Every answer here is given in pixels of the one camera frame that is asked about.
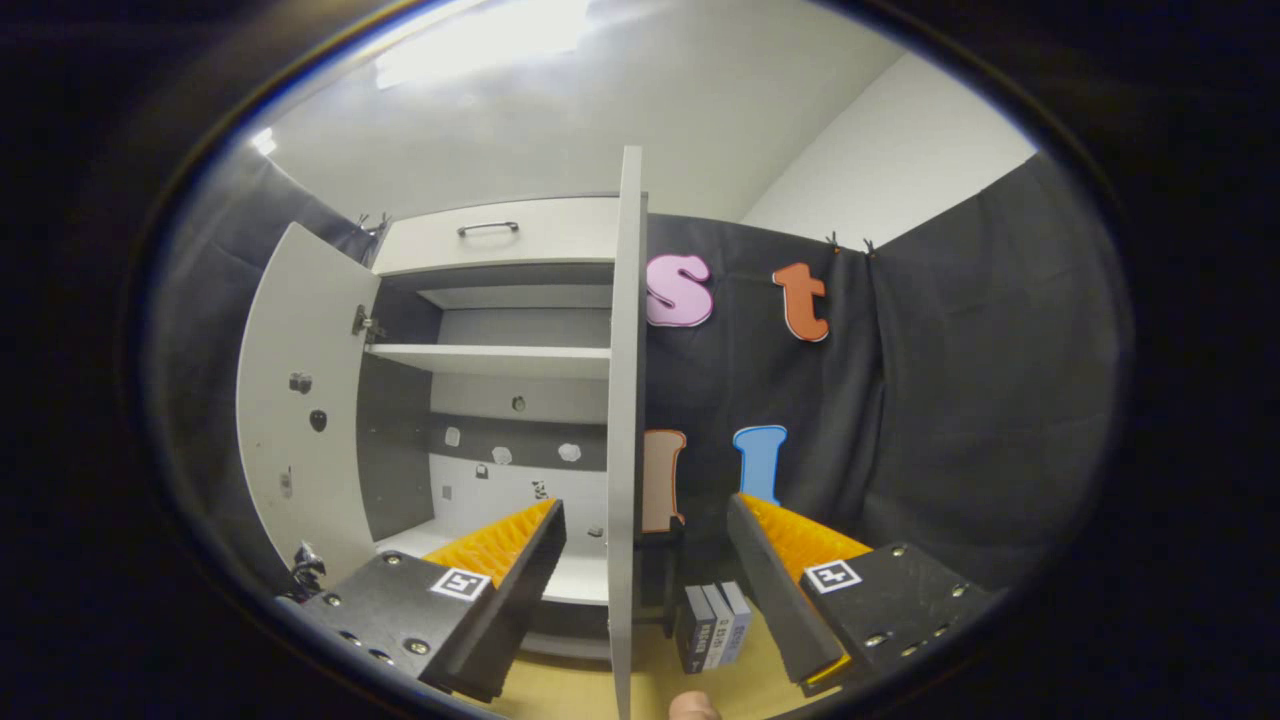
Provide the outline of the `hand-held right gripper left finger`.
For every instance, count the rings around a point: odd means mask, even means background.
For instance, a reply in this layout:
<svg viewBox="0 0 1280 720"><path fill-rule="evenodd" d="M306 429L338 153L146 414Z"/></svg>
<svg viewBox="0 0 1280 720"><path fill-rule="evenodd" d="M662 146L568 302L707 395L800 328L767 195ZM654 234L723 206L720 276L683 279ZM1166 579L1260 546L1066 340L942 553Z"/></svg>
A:
<svg viewBox="0 0 1280 720"><path fill-rule="evenodd" d="M276 603L366 671L488 703L503 693L566 537L563 503L545 498L424 557L383 551L332 588Z"/></svg>

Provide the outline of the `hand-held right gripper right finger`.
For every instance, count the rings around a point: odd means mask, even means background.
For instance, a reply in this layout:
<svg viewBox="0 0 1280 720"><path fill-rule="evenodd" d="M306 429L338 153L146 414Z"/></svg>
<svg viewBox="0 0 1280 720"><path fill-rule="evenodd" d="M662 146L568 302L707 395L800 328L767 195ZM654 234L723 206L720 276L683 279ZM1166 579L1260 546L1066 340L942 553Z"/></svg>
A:
<svg viewBox="0 0 1280 720"><path fill-rule="evenodd" d="M806 696L882 685L993 603L984 587L906 542L873 548L745 493L730 497L726 521L750 598Z"/></svg>

